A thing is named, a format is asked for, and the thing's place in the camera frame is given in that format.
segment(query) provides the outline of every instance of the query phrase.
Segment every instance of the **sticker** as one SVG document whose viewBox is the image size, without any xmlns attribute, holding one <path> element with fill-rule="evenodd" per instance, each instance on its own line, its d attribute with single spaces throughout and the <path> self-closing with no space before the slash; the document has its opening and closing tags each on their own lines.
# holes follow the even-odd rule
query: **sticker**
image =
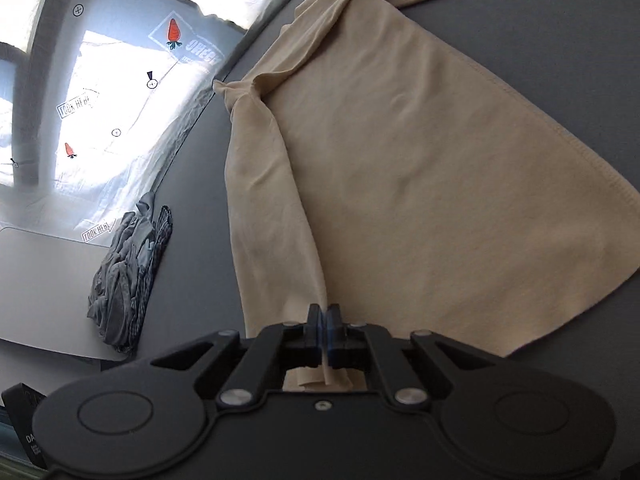
<svg viewBox="0 0 640 480">
<path fill-rule="evenodd" d="M 180 39 L 180 28 L 178 24 L 175 23 L 174 18 L 171 18 L 169 22 L 169 31 L 166 34 L 166 38 L 169 40 L 166 44 L 169 45 L 170 50 L 173 50 L 177 46 L 182 46 L 182 43 L 178 41 Z"/>
<path fill-rule="evenodd" d="M 209 40 L 197 34 L 175 11 L 162 20 L 149 34 L 149 39 L 169 52 L 178 62 L 197 62 L 207 71 L 224 60 L 222 52 Z"/>
<path fill-rule="evenodd" d="M 69 101 L 62 103 L 61 105 L 58 105 L 56 107 L 56 110 L 58 110 L 60 119 L 69 117 L 69 115 L 76 113 L 80 108 L 86 108 L 87 106 L 92 107 L 92 103 L 95 101 L 98 95 L 100 94 L 95 90 L 88 90 L 87 88 L 85 88 L 84 92 L 82 92 L 79 96 L 76 96 L 72 99 L 69 99 Z"/>
<path fill-rule="evenodd" d="M 146 75 L 149 78 L 149 81 L 146 82 L 146 87 L 151 88 L 152 90 L 158 86 L 158 80 L 154 79 L 153 72 L 147 72 Z"/>
<path fill-rule="evenodd" d="M 65 142 L 65 150 L 66 150 L 66 156 L 68 156 L 68 158 L 74 158 L 75 156 L 77 156 L 74 149 L 71 146 L 69 146 L 66 142 Z"/>
<path fill-rule="evenodd" d="M 94 226 L 88 231 L 85 231 L 84 233 L 82 233 L 82 241 L 84 243 L 87 243 L 93 240 L 95 237 L 100 236 L 102 233 L 105 233 L 107 231 L 111 232 L 115 224 L 116 224 L 115 220 L 110 223 L 108 221 L 99 223 L 97 226 Z"/>
</svg>

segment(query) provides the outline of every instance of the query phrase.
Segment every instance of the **gray clothing pile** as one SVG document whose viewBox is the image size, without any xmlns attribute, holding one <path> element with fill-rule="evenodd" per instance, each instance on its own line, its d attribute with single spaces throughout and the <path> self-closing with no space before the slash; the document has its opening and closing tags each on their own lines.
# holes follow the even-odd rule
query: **gray clothing pile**
<svg viewBox="0 0 640 480">
<path fill-rule="evenodd" d="M 169 208 L 162 207 L 158 229 L 152 221 L 155 194 L 148 192 L 125 213 L 111 247 L 95 273 L 87 317 L 100 338 L 118 352 L 133 350 L 140 336 L 153 279 L 172 232 Z"/>
</svg>

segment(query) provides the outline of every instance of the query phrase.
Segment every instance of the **beige t-shirt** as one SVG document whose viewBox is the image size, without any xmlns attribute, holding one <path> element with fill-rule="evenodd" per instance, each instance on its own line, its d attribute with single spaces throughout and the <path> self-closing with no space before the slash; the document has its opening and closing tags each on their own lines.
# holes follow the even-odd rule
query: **beige t-shirt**
<svg viewBox="0 0 640 480">
<path fill-rule="evenodd" d="M 241 82 L 216 83 L 249 336 L 340 303 L 347 322 L 505 356 L 640 266 L 638 192 L 396 9 L 417 1 L 307 0 Z M 296 377 L 287 388 L 361 380 Z"/>
</svg>

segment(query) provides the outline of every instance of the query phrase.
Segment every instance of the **orange carrot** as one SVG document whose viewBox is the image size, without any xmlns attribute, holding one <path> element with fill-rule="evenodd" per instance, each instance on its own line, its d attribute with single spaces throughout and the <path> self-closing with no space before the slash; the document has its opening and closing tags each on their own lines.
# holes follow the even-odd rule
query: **orange carrot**
<svg viewBox="0 0 640 480">
<path fill-rule="evenodd" d="M 66 154 L 69 156 L 69 158 L 74 158 L 76 155 L 76 152 L 74 152 L 74 149 L 69 146 L 66 142 L 65 142 L 65 149 L 66 149 Z"/>
<path fill-rule="evenodd" d="M 178 41 L 180 39 L 180 28 L 178 28 L 178 24 L 175 23 L 175 20 L 171 18 L 169 22 L 169 33 L 166 35 L 166 38 L 169 40 L 166 42 L 169 45 L 169 48 L 173 50 L 176 46 L 181 46 L 182 44 Z"/>
</svg>

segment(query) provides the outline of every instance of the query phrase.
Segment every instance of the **metal screw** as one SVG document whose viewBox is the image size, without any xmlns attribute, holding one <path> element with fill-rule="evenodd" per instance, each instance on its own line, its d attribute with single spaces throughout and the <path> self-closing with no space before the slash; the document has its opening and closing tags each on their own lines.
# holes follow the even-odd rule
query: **metal screw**
<svg viewBox="0 0 640 480">
<path fill-rule="evenodd" d="M 420 388 L 403 388 L 396 392 L 396 400 L 401 404 L 421 404 L 428 398 L 427 392 Z"/>
<path fill-rule="evenodd" d="M 254 398 L 247 390 L 237 388 L 235 390 L 227 390 L 220 395 L 220 400 L 228 406 L 244 406 L 251 402 Z"/>
<path fill-rule="evenodd" d="M 318 400 L 318 402 L 315 403 L 315 407 L 319 412 L 328 412 L 333 405 L 328 400 Z"/>
</svg>

